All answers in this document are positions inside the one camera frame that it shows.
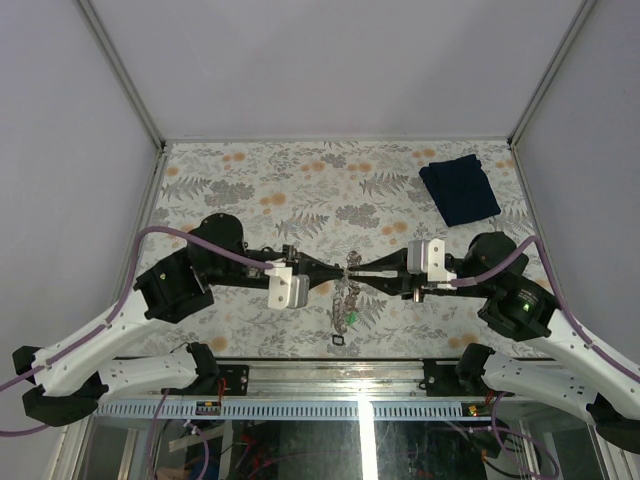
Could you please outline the large metal keyring disc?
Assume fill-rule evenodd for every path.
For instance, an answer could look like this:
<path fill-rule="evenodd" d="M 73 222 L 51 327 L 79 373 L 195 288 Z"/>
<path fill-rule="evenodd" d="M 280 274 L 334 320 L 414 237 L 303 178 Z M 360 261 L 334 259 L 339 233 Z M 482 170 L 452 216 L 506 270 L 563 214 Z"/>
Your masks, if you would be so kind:
<path fill-rule="evenodd" d="M 358 252 L 350 251 L 346 257 L 343 277 L 336 281 L 330 311 L 331 325 L 336 335 L 344 336 L 348 329 L 354 325 L 354 323 L 352 325 L 347 323 L 347 317 L 351 312 L 358 314 L 357 303 L 361 289 L 357 282 L 347 278 L 349 274 L 347 268 L 360 265 L 361 261 L 362 257 Z"/>

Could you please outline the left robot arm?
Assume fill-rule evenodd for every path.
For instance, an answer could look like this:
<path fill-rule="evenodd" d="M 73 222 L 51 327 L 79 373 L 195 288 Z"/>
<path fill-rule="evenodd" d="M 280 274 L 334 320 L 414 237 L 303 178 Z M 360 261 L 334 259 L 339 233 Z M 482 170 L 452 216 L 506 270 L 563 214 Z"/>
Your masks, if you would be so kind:
<path fill-rule="evenodd" d="M 248 249 L 240 220 L 229 214 L 213 214 L 180 236 L 184 247 L 141 274 L 129 272 L 118 301 L 88 324 L 49 347 L 13 352 L 18 378 L 32 385 L 22 396 L 27 417 L 61 427 L 119 397 L 218 394 L 220 369 L 206 344 L 192 341 L 156 357 L 121 354 L 213 305 L 215 286 L 264 289 L 269 308 L 296 309 L 312 288 L 343 274 L 292 246 Z"/>

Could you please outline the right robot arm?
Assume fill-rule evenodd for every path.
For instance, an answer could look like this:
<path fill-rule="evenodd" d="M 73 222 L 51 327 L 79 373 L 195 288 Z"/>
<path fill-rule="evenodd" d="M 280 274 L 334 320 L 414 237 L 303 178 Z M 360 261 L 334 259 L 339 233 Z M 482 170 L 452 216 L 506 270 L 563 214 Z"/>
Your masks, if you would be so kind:
<path fill-rule="evenodd" d="M 527 366 L 479 343 L 455 367 L 467 394 L 506 392 L 537 400 L 595 428 L 607 442 L 639 450 L 639 366 L 589 332 L 566 302 L 527 278 L 525 246 L 502 232 L 477 235 L 462 258 L 444 241 L 412 241 L 374 262 L 351 267 L 348 278 L 387 295 L 480 298 L 477 315 L 495 333 L 535 348 L 562 366 Z"/>

